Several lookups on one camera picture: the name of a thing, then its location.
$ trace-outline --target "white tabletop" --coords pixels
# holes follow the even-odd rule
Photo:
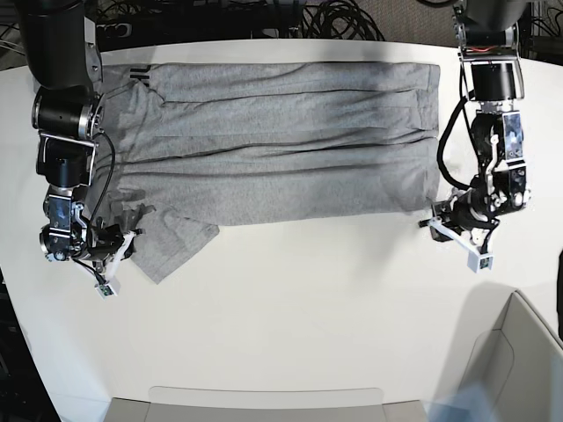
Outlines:
[[[105,64],[318,61],[439,64],[441,128],[458,100],[457,52],[441,47],[244,40],[104,55]],[[379,388],[386,403],[434,400],[455,392],[514,289],[555,326],[563,69],[524,61],[523,73],[532,202],[502,218],[493,271],[473,274],[460,248],[417,229],[428,213],[362,215],[222,228],[158,286],[124,262],[120,295],[103,301],[75,266],[41,253],[48,185],[34,171],[33,82],[27,68],[0,72],[0,265],[57,410],[97,421],[111,397],[148,401],[154,386]],[[461,119],[450,146],[450,167],[470,180]]]

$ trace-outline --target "gray shirt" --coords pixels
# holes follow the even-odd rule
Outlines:
[[[424,208],[434,199],[440,70],[425,64],[105,67],[117,165],[100,210],[143,228],[155,282],[221,225]],[[109,168],[100,138],[97,200]]]

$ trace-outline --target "cable bundle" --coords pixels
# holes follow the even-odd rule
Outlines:
[[[376,21],[355,0],[329,0],[305,6],[303,38],[385,41]]]

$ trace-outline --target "gray t-shirt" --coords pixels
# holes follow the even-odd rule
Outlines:
[[[440,70],[425,64],[109,66],[117,165],[100,210],[143,228],[155,282],[221,225],[424,208],[435,198]],[[91,207],[109,168],[102,138]]]

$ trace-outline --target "white table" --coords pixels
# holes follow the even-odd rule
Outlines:
[[[252,40],[113,52],[146,62],[428,62],[442,67],[441,128],[457,97],[454,49],[325,40]],[[0,72],[0,265],[33,359],[57,410],[99,421],[111,397],[153,386],[222,390],[379,388],[386,403],[455,392],[479,334],[520,288],[555,327],[563,249],[563,69],[524,62],[529,209],[502,219],[495,268],[473,274],[455,244],[416,222],[428,213],[363,215],[222,228],[160,285],[127,261],[121,294],[102,301],[72,264],[38,244],[47,189],[35,174],[27,68]],[[450,168],[475,162],[462,121]]]

